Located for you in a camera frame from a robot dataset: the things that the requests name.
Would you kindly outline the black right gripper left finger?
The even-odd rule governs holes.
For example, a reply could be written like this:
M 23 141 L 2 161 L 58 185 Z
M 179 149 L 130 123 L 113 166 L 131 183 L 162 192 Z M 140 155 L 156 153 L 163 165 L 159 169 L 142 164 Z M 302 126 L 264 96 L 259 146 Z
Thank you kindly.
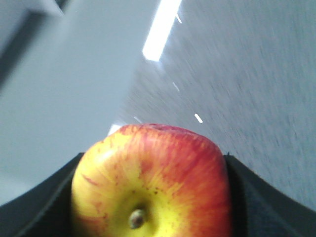
M 71 183 L 79 153 L 34 188 L 0 207 L 2 237 L 72 237 Z

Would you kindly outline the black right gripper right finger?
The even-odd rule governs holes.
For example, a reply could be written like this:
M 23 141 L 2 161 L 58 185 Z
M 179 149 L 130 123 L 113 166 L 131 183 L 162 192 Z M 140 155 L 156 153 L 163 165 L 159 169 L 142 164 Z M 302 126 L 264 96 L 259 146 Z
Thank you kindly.
M 316 213 L 226 154 L 235 237 L 314 237 Z

